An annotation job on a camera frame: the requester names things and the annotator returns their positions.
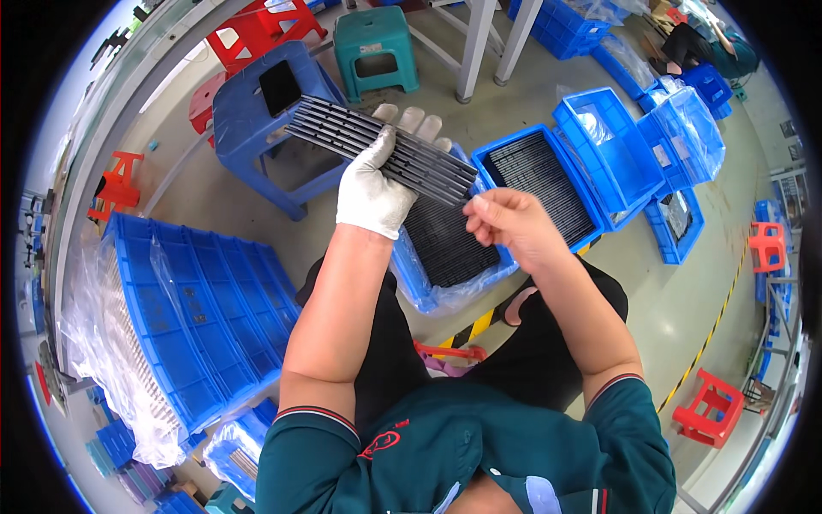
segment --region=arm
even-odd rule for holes
[[[481,244],[506,245],[533,277],[582,372],[586,405],[612,378],[623,373],[642,376],[628,328],[569,251],[537,198],[513,189],[492,189],[476,196],[463,213],[469,217],[465,228]]]
[[[390,123],[396,114],[395,105],[383,104],[374,118]],[[424,117],[409,107],[397,129],[433,141],[442,120]],[[354,420],[353,384],[368,350],[376,300],[399,227],[417,199],[380,171],[394,151],[395,130],[385,125],[339,181],[337,227],[285,353],[280,412],[311,405]],[[436,144],[448,151],[451,142],[440,138]]]
[[[572,253],[538,270],[533,281],[582,372],[586,405],[615,376],[642,376],[640,353],[628,327]]]
[[[727,40],[725,37],[725,33],[722,32],[722,29],[719,28],[719,24],[716,21],[711,23],[711,28],[713,32],[716,34],[717,39],[719,40],[719,44],[722,45],[722,48],[725,49],[726,52],[730,53],[732,56],[737,56],[737,51],[733,48],[733,44]]]
[[[337,225],[314,291],[289,339],[280,410],[317,405],[354,419],[354,379],[368,349],[393,243],[370,230]]]

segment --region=gloved hand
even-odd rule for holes
[[[439,116],[428,116],[419,107],[405,110],[396,128],[390,125],[397,106],[382,104],[373,117],[386,123],[376,140],[345,169],[339,181],[337,223],[356,225],[396,241],[399,227],[405,221],[417,193],[387,178],[380,171],[394,151],[396,130],[417,133],[425,141],[434,141],[442,128]],[[434,143],[444,151],[451,149],[450,139],[441,137]]]

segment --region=black shoe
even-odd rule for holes
[[[659,59],[651,57],[648,59],[648,62],[650,63],[653,70],[660,76],[668,75],[666,64],[660,61]]]

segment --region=black parts in tray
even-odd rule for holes
[[[403,226],[432,285],[451,287],[500,262],[495,246],[484,247],[465,231],[461,207],[446,207],[420,197]]]
[[[594,231],[580,195],[542,132],[489,152],[483,165],[497,186],[539,198],[568,246]]]
[[[303,95],[285,131],[354,159],[380,133],[382,121],[329,101]],[[397,131],[394,153],[381,168],[390,177],[445,206],[463,205],[477,170],[431,143]]]

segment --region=bare hand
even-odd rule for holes
[[[570,250],[543,204],[527,192],[495,188],[478,194],[465,207],[465,229],[483,246],[505,245],[530,275],[550,267]]]

